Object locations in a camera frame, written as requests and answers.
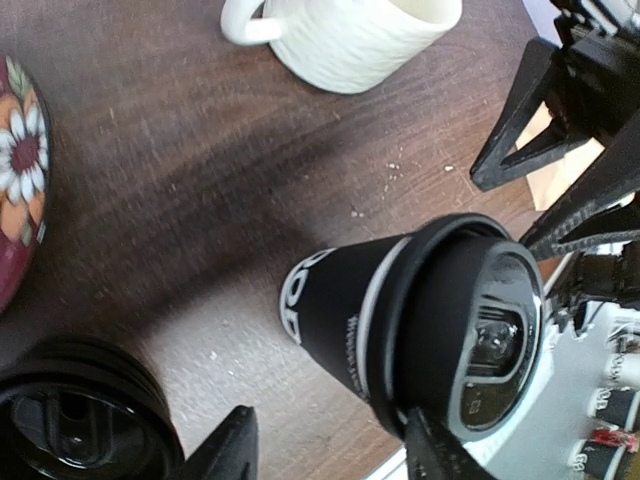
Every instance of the mug handle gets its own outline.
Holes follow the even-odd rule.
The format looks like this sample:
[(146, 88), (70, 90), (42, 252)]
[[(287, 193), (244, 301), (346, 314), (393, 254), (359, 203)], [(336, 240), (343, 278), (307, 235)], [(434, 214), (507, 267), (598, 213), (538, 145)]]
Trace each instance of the mug handle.
[(259, 45), (278, 40), (282, 24), (275, 18), (251, 18), (264, 0), (227, 0), (222, 7), (220, 26), (230, 42)]

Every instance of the white ceramic cup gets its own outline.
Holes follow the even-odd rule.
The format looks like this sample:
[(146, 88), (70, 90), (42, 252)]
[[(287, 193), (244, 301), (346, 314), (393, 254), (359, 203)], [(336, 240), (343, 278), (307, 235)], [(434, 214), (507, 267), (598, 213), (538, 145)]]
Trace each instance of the white ceramic cup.
[[(252, 18), (262, 3), (263, 18)], [(360, 93), (461, 16), (462, 0), (226, 0), (221, 26), (238, 45), (269, 43), (282, 63), (318, 88)]]

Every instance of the wooden table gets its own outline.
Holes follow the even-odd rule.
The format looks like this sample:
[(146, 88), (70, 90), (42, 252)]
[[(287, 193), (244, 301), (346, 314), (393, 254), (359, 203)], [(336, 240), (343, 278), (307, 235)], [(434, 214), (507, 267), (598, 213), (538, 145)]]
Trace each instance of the wooden table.
[(226, 43), (222, 3), (3, 0), (0, 51), (48, 100), (55, 164), (1, 361), (61, 332), (96, 335), (156, 373), (187, 452), (244, 403), (261, 479), (360, 478), (398, 443), (285, 336), (278, 286), (321, 247), (448, 212), (522, 233), (525, 184), (480, 194), (467, 171), (534, 31), (518, 0), (466, 2), (433, 48), (340, 97), (267, 47)]

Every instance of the flower center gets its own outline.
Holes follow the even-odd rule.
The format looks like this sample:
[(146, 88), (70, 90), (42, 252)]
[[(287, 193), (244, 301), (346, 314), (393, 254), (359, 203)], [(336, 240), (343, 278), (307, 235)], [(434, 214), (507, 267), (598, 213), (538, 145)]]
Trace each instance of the flower center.
[(20, 140), (13, 149), (11, 166), (16, 173), (22, 173), (33, 167), (37, 158), (38, 141), (34, 137), (27, 137)]

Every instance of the daisy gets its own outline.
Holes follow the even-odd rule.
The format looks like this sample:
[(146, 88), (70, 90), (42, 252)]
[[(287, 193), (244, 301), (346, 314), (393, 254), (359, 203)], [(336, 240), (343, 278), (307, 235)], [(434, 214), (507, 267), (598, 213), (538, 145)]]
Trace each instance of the daisy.
[(9, 117), (11, 130), (0, 129), (0, 190), (12, 204), (24, 198), (27, 205), (45, 189), (49, 145), (44, 118), (33, 105), (26, 118), (18, 110)]

